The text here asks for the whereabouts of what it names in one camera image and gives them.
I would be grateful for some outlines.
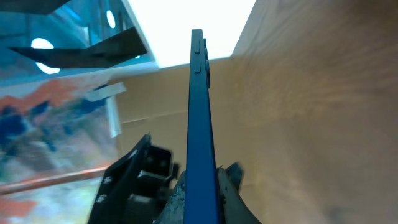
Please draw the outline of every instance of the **oval light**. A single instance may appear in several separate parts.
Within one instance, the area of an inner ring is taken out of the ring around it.
[[[115,21],[114,21],[113,13],[112,13],[110,10],[106,11],[106,18],[107,18],[107,20],[108,20],[109,26],[110,26],[112,29],[115,28],[116,23],[115,23]]]
[[[46,39],[43,38],[36,38],[32,41],[32,43],[30,44],[31,47],[33,48],[37,48],[37,49],[53,49],[54,46]],[[36,65],[38,66],[38,68],[43,71],[46,74],[55,74],[60,72],[59,68],[50,68],[40,62],[36,62]]]

